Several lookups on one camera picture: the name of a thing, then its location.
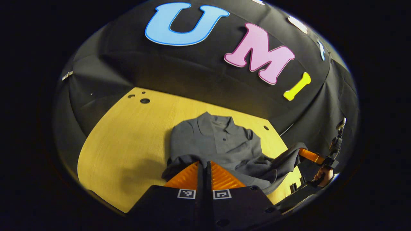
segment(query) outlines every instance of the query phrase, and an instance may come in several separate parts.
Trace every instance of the screw hole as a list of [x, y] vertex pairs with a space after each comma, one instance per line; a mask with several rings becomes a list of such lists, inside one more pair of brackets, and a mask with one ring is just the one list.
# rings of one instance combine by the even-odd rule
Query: screw hole
[[266, 213], [272, 213], [272, 212], [274, 212], [273, 207], [269, 207], [268, 209], [266, 209]]
[[227, 219], [221, 219], [221, 220], [217, 221], [217, 225], [220, 226], [220, 227], [227, 226], [229, 223], [230, 223], [230, 221], [227, 220]]
[[141, 99], [140, 102], [141, 102], [142, 104], [148, 104], [148, 103], [150, 103], [150, 100], [147, 99], [147, 98], [144, 98], [144, 99]]

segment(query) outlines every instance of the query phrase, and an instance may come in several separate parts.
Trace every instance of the gray polo shirt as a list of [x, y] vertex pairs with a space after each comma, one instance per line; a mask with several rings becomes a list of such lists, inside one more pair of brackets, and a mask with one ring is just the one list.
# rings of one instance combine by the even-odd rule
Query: gray polo shirt
[[300, 163], [296, 143], [277, 158], [262, 153], [260, 137], [252, 130], [235, 125], [232, 117], [205, 112], [173, 128], [168, 166], [162, 178], [170, 180], [188, 165], [214, 161], [245, 185], [259, 186], [265, 194], [273, 192]]

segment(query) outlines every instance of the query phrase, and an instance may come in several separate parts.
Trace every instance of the blue letter u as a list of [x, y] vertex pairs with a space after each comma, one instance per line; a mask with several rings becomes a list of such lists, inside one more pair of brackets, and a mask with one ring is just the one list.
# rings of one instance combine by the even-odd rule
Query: blue letter u
[[145, 28], [145, 36], [159, 44], [170, 46], [189, 46], [206, 39], [214, 25], [221, 17], [227, 17], [230, 13], [218, 7], [201, 6], [204, 12], [196, 27], [190, 32], [180, 33], [171, 30], [171, 24], [182, 9], [190, 8], [191, 4], [185, 2], [173, 2], [163, 4], [155, 8], [157, 12], [151, 18]]

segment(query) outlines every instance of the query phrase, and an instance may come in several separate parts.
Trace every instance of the metal clip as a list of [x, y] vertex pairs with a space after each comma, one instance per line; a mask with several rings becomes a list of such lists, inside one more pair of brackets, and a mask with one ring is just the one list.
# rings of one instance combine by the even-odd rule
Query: metal clip
[[346, 122], [346, 121], [347, 121], [346, 118], [342, 119], [341, 122], [339, 122], [339, 123], [337, 124], [337, 127], [335, 128], [335, 130], [344, 129], [344, 126], [345, 126], [345, 122]]
[[65, 80], [67, 77], [71, 76], [73, 74], [73, 71], [68, 72], [65, 76], [63, 76], [63, 78], [61, 79], [61, 81]]

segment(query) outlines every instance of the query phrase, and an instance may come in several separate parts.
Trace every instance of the hand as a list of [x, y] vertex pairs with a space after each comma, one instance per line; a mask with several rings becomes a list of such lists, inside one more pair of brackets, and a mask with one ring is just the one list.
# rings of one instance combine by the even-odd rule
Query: hand
[[320, 168], [318, 173], [314, 176], [314, 180], [318, 180], [319, 178], [321, 178], [321, 175], [323, 173], [325, 173], [326, 175], [324, 176], [323, 181], [321, 181], [320, 184], [318, 185], [320, 187], [326, 186], [330, 182], [332, 176], [334, 175], [332, 169], [328, 169], [328, 168], [323, 166], [323, 167]]

